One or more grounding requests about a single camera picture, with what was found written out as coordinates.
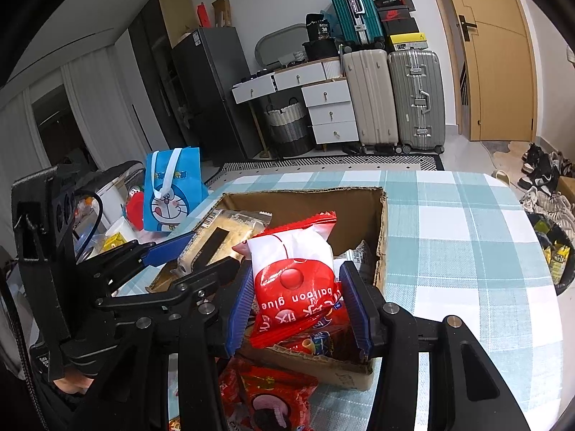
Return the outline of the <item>person's left hand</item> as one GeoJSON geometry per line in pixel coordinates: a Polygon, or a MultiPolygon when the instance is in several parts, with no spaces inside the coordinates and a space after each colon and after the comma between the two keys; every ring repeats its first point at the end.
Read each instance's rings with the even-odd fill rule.
{"type": "Polygon", "coordinates": [[[75,371],[61,379],[54,380],[54,385],[67,394],[85,394],[92,383],[93,379],[75,371]]]}

